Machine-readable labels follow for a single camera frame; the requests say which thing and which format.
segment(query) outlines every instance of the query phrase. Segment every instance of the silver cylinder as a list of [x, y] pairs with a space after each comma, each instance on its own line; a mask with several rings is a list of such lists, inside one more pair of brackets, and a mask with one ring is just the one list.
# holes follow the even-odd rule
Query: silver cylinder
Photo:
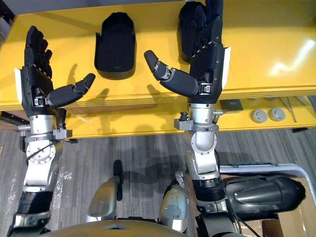
[[53, 115], [30, 116], [31, 134], [43, 134], [53, 132], [56, 126], [56, 118]]
[[189, 118], [194, 123], [212, 124], [214, 104], [189, 104]]

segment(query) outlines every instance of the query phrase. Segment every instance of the yellow tabletop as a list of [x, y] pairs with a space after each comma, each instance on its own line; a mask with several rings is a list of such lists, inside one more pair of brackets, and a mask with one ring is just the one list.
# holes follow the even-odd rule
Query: yellow tabletop
[[[23, 65], [31, 25], [44, 33], [53, 51], [55, 88], [90, 72], [97, 76], [90, 91], [69, 107], [185, 102], [156, 82], [143, 57], [151, 49], [163, 62], [188, 72], [177, 43], [178, 15], [184, 4], [115, 5], [17, 16], [0, 49], [0, 110], [21, 109], [13, 68]], [[223, 43], [232, 47], [232, 56], [221, 99], [316, 94], [315, 1], [226, 0], [224, 9]], [[95, 33], [118, 11], [127, 12], [135, 25], [136, 71], [128, 79], [109, 80], [94, 68]]]
[[[316, 114], [311, 104], [306, 100], [303, 106], [294, 97], [290, 101], [297, 122], [279, 99], [242, 99], [243, 111], [224, 114], [219, 118], [220, 131], [316, 127]], [[285, 112], [285, 120], [273, 121], [268, 118], [266, 122], [256, 123], [251, 119], [254, 110], [261, 109], [269, 114], [276, 107]], [[220, 106], [216, 104], [215, 108], [220, 109]], [[173, 99], [172, 102], [159, 103], [148, 109], [86, 115], [68, 113], [66, 124], [68, 129], [73, 130], [74, 138], [178, 133], [183, 131], [174, 128], [173, 120], [180, 117], [180, 111], [187, 111], [187, 103]]]

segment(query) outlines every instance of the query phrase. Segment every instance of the circular cap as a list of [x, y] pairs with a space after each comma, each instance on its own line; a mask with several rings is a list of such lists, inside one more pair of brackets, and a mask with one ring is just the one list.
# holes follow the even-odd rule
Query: circular cap
[[285, 112], [280, 108], [273, 108], [269, 111], [269, 116], [274, 121], [281, 121], [285, 119]]
[[252, 113], [251, 118], [254, 122], [261, 123], [267, 121], [268, 115], [263, 110], [255, 110]]

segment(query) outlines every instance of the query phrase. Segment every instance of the wire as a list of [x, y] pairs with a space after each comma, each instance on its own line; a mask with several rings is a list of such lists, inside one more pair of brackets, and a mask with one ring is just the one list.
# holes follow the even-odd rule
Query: wire
[[229, 204], [230, 204], [230, 206], [231, 206], [231, 209], [232, 209], [232, 211], [233, 211], [233, 214], [234, 214], [234, 217], [235, 217], [235, 219], [236, 219], [236, 222], [237, 222], [237, 224], [238, 224], [239, 234], [242, 234], [242, 229], [241, 229], [241, 225], [240, 225], [240, 222], [239, 222], [239, 218], [237, 217], [236, 212], [235, 212], [235, 210], [234, 210], [234, 208], [233, 208], [233, 204], [232, 204], [232, 202], [231, 202], [229, 196], [227, 195], [226, 187], [224, 187], [223, 190], [224, 190], [224, 193], [225, 193], [225, 195], [226, 195], [226, 197], [227, 197], [227, 200], [228, 200], [228, 202], [229, 202]]
[[254, 233], [254, 235], [255, 235], [256, 237], [260, 237], [260, 235], [259, 235], [253, 228], [251, 228], [250, 225], [248, 225], [248, 224], [247, 224], [245, 221], [243, 221], [241, 218], [238, 217], [238, 219], [239, 219], [248, 229], [250, 229], [250, 230]]
[[33, 158], [34, 156], [36, 156], [38, 153], [40, 153], [41, 151], [43, 151], [44, 149], [46, 149], [47, 147], [50, 147], [51, 145], [55, 145], [57, 144], [58, 142], [60, 142], [59, 140], [54, 140], [54, 141], [50, 141], [51, 143], [49, 143], [47, 146], [41, 148], [40, 150], [38, 150], [37, 152], [34, 152], [33, 154], [31, 154], [29, 157], [27, 157], [26, 159], [26, 162], [28, 163], [29, 160], [31, 158]]

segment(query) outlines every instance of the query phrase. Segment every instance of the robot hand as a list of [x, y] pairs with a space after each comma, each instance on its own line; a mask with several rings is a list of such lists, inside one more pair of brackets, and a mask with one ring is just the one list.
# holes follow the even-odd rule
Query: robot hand
[[49, 60], [52, 52], [46, 49], [48, 42], [35, 26], [26, 37], [24, 66], [15, 69], [16, 89], [19, 102], [28, 117], [53, 115], [57, 108], [80, 99], [91, 87], [95, 75], [88, 74], [75, 85], [67, 85], [54, 90], [52, 69]]
[[215, 104], [226, 85], [230, 48], [222, 45], [223, 1], [207, 0], [204, 9], [203, 26], [198, 28], [195, 37], [189, 39], [190, 42], [185, 42], [192, 49], [189, 74], [169, 69], [151, 50], [144, 56], [154, 77], [164, 87], [187, 96], [189, 103]]

